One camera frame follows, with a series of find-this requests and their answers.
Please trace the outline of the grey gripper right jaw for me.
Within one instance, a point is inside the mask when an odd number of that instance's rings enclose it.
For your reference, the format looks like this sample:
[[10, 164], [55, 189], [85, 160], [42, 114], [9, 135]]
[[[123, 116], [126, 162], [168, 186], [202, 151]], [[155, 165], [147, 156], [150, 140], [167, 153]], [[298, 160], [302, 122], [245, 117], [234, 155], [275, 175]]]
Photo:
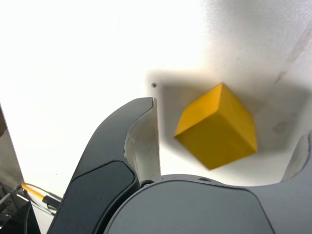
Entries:
[[163, 180], [128, 198], [107, 234], [309, 234], [312, 136], [298, 142], [283, 180], [252, 187]]

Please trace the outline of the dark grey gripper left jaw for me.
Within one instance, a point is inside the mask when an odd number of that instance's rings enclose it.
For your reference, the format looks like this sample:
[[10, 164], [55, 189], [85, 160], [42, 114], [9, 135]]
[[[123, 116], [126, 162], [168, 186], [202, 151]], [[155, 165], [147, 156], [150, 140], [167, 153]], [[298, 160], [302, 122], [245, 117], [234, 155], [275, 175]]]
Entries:
[[134, 99], [90, 138], [48, 233], [101, 234], [142, 182], [160, 176], [157, 100]]

